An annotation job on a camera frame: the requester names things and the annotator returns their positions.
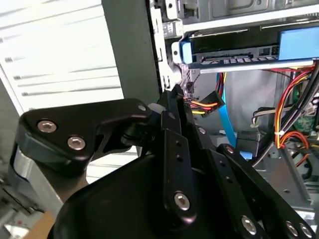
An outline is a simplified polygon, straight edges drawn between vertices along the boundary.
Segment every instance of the orange wire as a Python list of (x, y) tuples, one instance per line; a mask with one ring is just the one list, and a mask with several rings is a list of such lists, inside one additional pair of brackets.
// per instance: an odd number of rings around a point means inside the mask
[[(302, 141), (302, 143), (305, 145), (305, 148), (309, 149), (309, 143), (308, 143), (306, 137), (302, 133), (300, 133), (298, 131), (290, 131), (290, 132), (286, 133), (281, 138), (280, 146), (281, 147), (285, 147), (285, 145), (284, 145), (285, 141), (291, 136), (295, 136), (295, 137), (299, 138)], [(303, 156), (303, 158), (298, 163), (296, 163), (296, 167), (300, 166), (304, 161), (306, 161), (308, 156), (309, 156), (309, 154), (305, 154)]]
[(218, 105), (218, 103), (202, 104), (202, 103), (197, 102), (197, 101), (191, 101), (191, 103), (198, 105), (198, 106), (203, 106), (203, 107), (213, 107), (213, 106)]

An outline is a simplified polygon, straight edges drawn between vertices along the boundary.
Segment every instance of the black wire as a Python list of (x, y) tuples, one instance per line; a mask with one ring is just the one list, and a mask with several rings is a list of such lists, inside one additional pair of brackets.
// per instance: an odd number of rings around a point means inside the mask
[(268, 72), (272, 72), (272, 73), (277, 73), (277, 74), (280, 74), (280, 75), (283, 75), (283, 76), (286, 76), (286, 77), (292, 79), (292, 76), (286, 75), (285, 73), (280, 72), (280, 71), (272, 71), (272, 70), (262, 70), (262, 71), (268, 71)]
[[(315, 94), (319, 90), (319, 64), (316, 62), (315, 68), (312, 72), (311, 79), (306, 86), (301, 97), (298, 99), (297, 103), (285, 114), (282, 120), (282, 130), (285, 132), (292, 127), (292, 125), (296, 122), (296, 120), (301, 116), (304, 109), (308, 106), (309, 102), (315, 96)], [(274, 145), (273, 138), (274, 132), (266, 134), (262, 138), (262, 142), (266, 145), (264, 146), (259, 153), (259, 156), (254, 159), (250, 160), (250, 162), (255, 167), (259, 162), (263, 160), (263, 158), (267, 155), (268, 151)]]

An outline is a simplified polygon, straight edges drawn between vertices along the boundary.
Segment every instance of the bolt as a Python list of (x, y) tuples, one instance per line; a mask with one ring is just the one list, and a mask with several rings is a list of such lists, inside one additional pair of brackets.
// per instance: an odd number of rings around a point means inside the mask
[(309, 238), (312, 238), (312, 237), (313, 237), (313, 235), (311, 234), (311, 232), (309, 231), (309, 229), (308, 229), (304, 224), (300, 223), (300, 228), (301, 228), (301, 230), (303, 231), (303, 233), (304, 233), (307, 237), (309, 237)]
[(206, 131), (205, 131), (202, 127), (199, 127), (198, 130), (199, 130), (199, 132), (201, 132), (202, 134), (206, 134)]
[(298, 236), (298, 231), (296, 230), (296, 228), (294, 228), (294, 226), (292, 225), (291, 222), (286, 221), (286, 225), (288, 227), (288, 230), (292, 233), (292, 235), (294, 235), (295, 237)]
[(227, 146), (226, 149), (229, 153), (234, 153), (234, 150), (231, 147)]
[(187, 211), (190, 207), (189, 200), (187, 196), (185, 196), (183, 193), (176, 193), (174, 196), (174, 200), (176, 205), (183, 211)]
[(144, 106), (142, 106), (142, 105), (139, 105), (139, 109), (140, 109), (141, 111), (146, 111), (146, 108), (145, 108)]
[(56, 131), (56, 125), (52, 121), (42, 120), (38, 123), (38, 129), (44, 133), (52, 133)]
[(85, 141), (80, 137), (72, 136), (68, 139), (68, 146), (74, 150), (81, 150), (85, 147)]
[(176, 119), (172, 112), (168, 112), (168, 116), (171, 117), (173, 120)]
[(257, 233), (255, 225), (247, 216), (243, 215), (243, 217), (241, 218), (241, 223), (251, 235), (255, 235)]

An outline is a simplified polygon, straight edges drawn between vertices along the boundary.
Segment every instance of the blue drive bracket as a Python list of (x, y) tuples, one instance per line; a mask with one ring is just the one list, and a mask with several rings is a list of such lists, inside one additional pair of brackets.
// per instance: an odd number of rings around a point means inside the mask
[(184, 64), (191, 64), (193, 63), (193, 56), (191, 50), (191, 42), (186, 40), (180, 43), (181, 48), (181, 58)]
[(279, 60), (312, 59), (319, 57), (319, 27), (282, 31)]

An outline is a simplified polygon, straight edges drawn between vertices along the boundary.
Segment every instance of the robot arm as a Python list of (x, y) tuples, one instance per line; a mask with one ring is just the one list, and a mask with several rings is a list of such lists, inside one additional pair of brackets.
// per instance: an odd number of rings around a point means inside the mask
[[(161, 111), (124, 99), (21, 116), (11, 158), (56, 217), (51, 239), (315, 238), (309, 225), (231, 146), (195, 125), (178, 85)], [(91, 185), (88, 163), (141, 146)]]

